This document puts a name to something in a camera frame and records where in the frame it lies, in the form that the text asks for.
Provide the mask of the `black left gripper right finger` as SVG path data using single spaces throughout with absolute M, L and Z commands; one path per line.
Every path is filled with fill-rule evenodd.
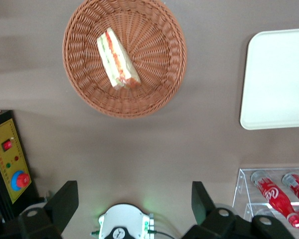
M 216 207 L 202 182 L 193 181 L 191 207 L 196 220 L 184 239 L 293 239 L 276 218 L 254 216 L 246 221 L 230 209 Z

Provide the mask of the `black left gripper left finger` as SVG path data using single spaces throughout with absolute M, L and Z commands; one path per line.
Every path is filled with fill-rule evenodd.
M 77 181 L 67 181 L 43 207 L 32 205 L 8 222 L 0 217 L 0 239 L 60 239 L 78 205 Z

